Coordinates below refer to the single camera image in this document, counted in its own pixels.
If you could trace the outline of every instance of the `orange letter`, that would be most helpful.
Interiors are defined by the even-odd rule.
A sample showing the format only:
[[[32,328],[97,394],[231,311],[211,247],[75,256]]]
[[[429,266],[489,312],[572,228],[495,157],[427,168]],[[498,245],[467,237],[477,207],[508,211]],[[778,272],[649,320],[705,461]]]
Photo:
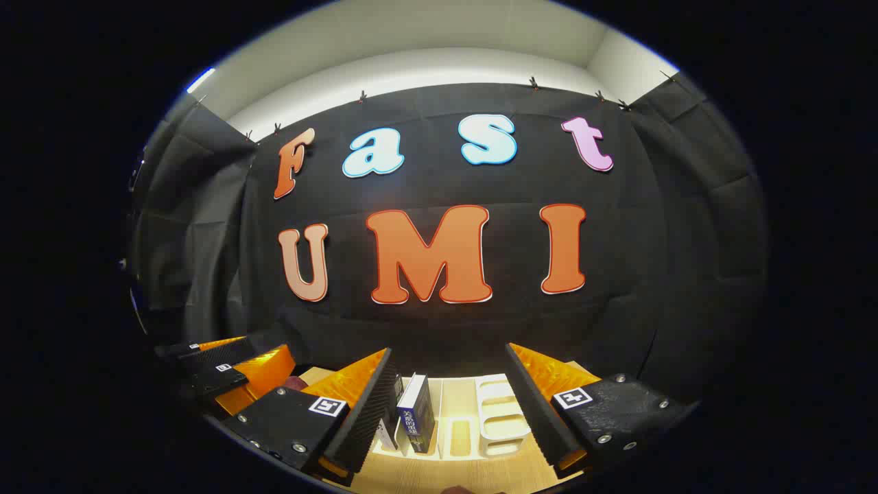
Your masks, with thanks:
[[[291,193],[292,188],[296,186],[296,179],[292,175],[299,173],[299,170],[302,169],[302,162],[305,161],[305,144],[310,144],[313,140],[314,129],[309,128],[280,149],[278,153],[280,155],[280,170],[277,172],[275,200]]]
[[[549,225],[549,276],[540,288],[544,294],[575,292],[586,284],[579,270],[579,225],[586,210],[573,204],[552,204],[540,209],[540,218]]]
[[[366,219],[375,232],[378,250],[378,288],[372,290],[377,303],[400,304],[408,291],[399,285],[397,267],[421,301],[430,300],[439,274],[445,266],[445,287],[439,298],[447,303],[470,303],[491,298],[482,270],[482,227],[488,210],[481,206],[454,206],[445,212],[433,242],[427,245],[405,214],[381,211]]]
[[[290,290],[302,300],[321,301],[327,294],[327,260],[323,250],[323,239],[329,235],[329,227],[323,223],[311,225],[305,229],[305,238],[311,245],[311,266],[314,269],[314,281],[305,283],[299,272],[299,254],[296,244],[299,243],[299,231],[286,229],[277,236],[284,255],[284,273]]]

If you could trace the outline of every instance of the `light blue letter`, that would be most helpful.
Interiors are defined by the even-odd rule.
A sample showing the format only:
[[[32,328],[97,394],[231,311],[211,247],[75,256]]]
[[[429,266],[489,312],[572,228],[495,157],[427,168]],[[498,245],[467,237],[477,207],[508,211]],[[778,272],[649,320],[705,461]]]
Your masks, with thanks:
[[[512,120],[503,115],[470,115],[457,126],[457,133],[469,141],[460,152],[471,164],[505,163],[518,151],[510,135],[514,131]]]
[[[393,128],[376,128],[360,135],[350,144],[354,150],[344,160],[342,172],[346,177],[358,178],[374,171],[379,175],[390,173],[406,159],[399,153],[399,132]]]

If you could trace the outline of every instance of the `book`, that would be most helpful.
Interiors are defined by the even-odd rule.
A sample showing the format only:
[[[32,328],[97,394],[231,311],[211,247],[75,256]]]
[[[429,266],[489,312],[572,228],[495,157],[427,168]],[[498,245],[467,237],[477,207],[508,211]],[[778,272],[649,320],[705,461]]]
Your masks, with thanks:
[[[435,418],[430,402],[430,387],[424,374],[412,375],[405,392],[396,406],[400,423],[416,453],[426,453],[433,439]]]
[[[399,420],[399,413],[396,405],[402,397],[402,389],[402,376],[396,374],[396,381],[393,384],[393,389],[388,397],[389,399],[387,407],[385,408],[384,416],[379,419],[378,429],[376,431],[378,440],[381,441],[381,444],[384,445],[385,448],[393,451],[399,449],[399,445],[396,443],[396,423]]]

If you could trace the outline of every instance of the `ceiling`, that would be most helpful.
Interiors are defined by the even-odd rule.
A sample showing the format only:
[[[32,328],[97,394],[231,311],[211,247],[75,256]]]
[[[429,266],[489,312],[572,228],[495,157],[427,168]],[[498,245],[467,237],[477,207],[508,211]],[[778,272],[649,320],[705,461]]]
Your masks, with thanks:
[[[198,92],[228,120],[314,72],[420,48],[493,48],[585,68],[607,30],[547,0],[341,0],[251,41],[215,65]]]

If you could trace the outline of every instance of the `wooden surface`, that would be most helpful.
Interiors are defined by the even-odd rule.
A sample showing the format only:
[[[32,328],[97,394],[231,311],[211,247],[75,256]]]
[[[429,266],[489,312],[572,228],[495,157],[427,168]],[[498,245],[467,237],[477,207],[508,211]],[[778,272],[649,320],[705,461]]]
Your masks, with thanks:
[[[582,369],[576,362],[567,364]],[[300,377],[310,385],[310,380],[317,382],[330,374],[312,368]],[[332,484],[356,494],[439,494],[455,485],[474,494],[530,494],[561,482],[529,434],[517,454],[491,460],[423,461],[370,453],[349,488]]]

